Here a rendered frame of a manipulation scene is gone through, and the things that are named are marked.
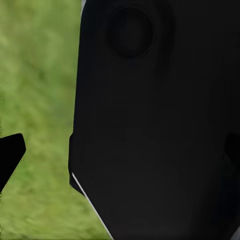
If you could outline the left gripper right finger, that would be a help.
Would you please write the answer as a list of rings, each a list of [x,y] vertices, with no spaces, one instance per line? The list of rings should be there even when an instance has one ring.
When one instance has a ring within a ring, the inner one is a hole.
[[[240,135],[228,133],[224,151],[240,173]]]

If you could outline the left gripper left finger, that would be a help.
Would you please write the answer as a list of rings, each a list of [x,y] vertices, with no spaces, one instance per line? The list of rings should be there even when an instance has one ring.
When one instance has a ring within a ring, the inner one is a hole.
[[[0,193],[25,152],[21,133],[0,138]]]

